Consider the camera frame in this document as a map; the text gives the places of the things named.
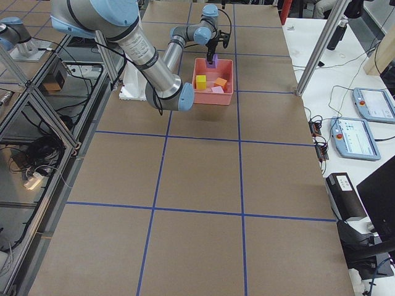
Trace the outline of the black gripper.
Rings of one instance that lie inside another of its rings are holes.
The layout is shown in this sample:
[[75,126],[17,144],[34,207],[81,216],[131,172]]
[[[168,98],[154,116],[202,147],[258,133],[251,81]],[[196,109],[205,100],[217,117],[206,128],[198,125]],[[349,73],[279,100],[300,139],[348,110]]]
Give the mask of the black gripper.
[[207,47],[206,62],[209,65],[213,64],[213,58],[218,44],[221,43],[222,47],[226,49],[228,47],[230,37],[231,37],[231,33],[226,33],[223,32],[222,30],[219,30],[218,32],[216,32],[216,35],[208,41],[208,43],[206,44]]

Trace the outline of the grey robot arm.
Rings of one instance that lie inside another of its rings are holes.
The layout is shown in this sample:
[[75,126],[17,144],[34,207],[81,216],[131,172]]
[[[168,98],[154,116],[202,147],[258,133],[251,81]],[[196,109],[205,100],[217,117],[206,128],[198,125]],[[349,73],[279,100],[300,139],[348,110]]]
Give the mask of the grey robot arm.
[[44,55],[18,17],[1,19],[1,46],[18,62],[38,62]]
[[207,47],[207,60],[213,62],[218,43],[227,47],[231,34],[218,29],[219,9],[207,4],[200,22],[175,27],[163,57],[139,26],[137,1],[53,1],[52,26],[65,34],[93,39],[100,31],[106,40],[117,43],[130,62],[147,80],[146,100],[159,111],[188,111],[194,103],[194,88],[173,73],[186,43]]

